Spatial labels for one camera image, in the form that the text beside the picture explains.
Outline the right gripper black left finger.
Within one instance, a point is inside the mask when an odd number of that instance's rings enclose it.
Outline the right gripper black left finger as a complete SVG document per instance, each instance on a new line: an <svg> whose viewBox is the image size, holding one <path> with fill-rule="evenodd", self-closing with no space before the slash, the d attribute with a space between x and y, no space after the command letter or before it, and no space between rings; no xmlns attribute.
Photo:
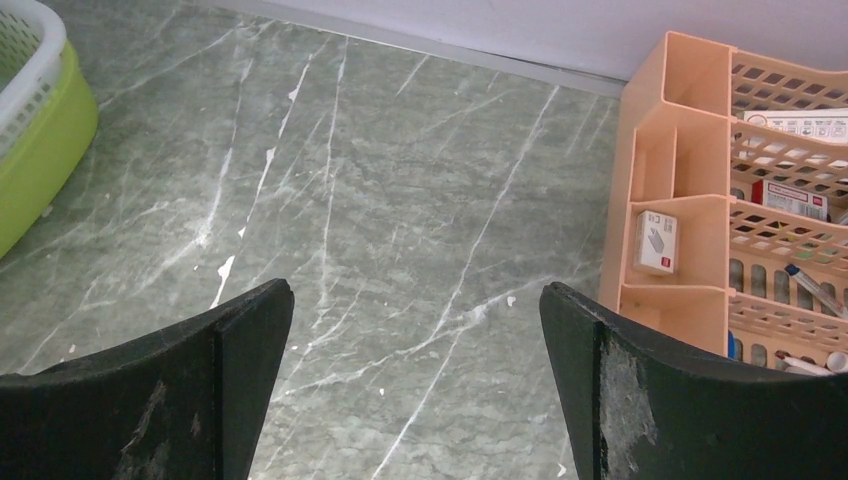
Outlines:
<svg viewBox="0 0 848 480"><path fill-rule="evenodd" d="M137 339L1 379L5 479L244 479L289 335L268 281Z"/></svg>

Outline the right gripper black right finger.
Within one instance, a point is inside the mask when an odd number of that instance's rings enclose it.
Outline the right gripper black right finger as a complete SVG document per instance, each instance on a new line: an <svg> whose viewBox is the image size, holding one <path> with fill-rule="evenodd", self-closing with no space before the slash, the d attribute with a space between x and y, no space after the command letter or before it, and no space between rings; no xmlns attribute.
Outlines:
<svg viewBox="0 0 848 480"><path fill-rule="evenodd" d="M706 352L554 282L541 325L581 479L843 479L847 378Z"/></svg>

